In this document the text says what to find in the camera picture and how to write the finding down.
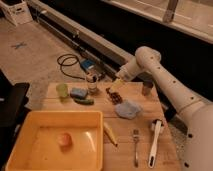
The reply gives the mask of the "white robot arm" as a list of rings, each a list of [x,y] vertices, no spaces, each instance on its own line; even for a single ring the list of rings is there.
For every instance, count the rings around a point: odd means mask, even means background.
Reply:
[[[190,90],[161,64],[161,54],[141,46],[135,56],[120,68],[110,87],[116,91],[124,81],[142,72],[152,75],[188,127],[182,171],[213,171],[213,102]]]

